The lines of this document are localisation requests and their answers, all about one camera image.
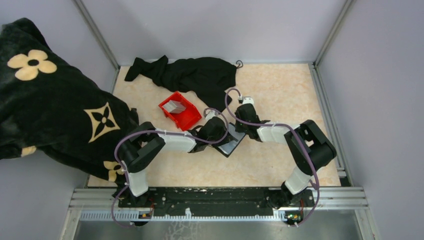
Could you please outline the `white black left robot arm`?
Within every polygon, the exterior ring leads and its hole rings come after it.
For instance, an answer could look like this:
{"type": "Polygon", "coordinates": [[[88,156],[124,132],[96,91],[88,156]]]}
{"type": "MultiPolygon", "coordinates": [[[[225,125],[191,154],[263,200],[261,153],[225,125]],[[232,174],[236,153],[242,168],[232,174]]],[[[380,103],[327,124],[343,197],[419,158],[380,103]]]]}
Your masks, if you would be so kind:
{"type": "Polygon", "coordinates": [[[162,130],[147,121],[117,144],[114,156],[123,167],[124,185],[131,193],[131,202],[144,207],[150,200],[146,168],[159,153],[198,153],[207,146],[220,147],[233,139],[229,123],[217,116],[207,120],[204,125],[182,132],[162,130]]]}

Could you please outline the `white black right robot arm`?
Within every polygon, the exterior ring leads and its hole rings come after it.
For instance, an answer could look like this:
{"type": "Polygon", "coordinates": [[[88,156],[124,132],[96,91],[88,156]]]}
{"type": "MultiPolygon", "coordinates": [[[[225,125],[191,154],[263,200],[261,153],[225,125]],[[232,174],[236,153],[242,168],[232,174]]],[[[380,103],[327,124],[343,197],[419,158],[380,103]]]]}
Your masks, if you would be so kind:
{"type": "Polygon", "coordinates": [[[260,120],[251,103],[242,104],[234,114],[237,132],[258,142],[288,146],[296,167],[281,185],[281,199],[287,206],[295,206],[318,170],[337,156],[335,147],[313,120],[308,119],[297,127],[260,120]]]}

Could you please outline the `black leather card holder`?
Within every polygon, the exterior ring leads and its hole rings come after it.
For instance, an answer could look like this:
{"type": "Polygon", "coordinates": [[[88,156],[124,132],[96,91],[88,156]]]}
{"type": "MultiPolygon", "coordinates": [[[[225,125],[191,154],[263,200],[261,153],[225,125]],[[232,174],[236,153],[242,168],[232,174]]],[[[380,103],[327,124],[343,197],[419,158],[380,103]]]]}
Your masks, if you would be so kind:
{"type": "Polygon", "coordinates": [[[213,148],[226,158],[229,158],[234,150],[239,146],[241,141],[245,138],[245,136],[246,134],[244,132],[237,132],[235,124],[230,122],[225,144],[214,146],[213,148]]]}

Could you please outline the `red plastic bin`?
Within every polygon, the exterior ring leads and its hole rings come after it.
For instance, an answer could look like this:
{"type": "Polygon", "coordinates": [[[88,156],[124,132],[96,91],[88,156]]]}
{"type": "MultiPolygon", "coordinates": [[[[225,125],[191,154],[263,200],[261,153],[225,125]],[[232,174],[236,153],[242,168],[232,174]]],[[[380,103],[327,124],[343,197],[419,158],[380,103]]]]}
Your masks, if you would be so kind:
{"type": "Polygon", "coordinates": [[[174,92],[163,100],[158,107],[165,117],[172,120],[176,127],[182,131],[189,130],[202,119],[196,106],[179,92],[174,92]]]}

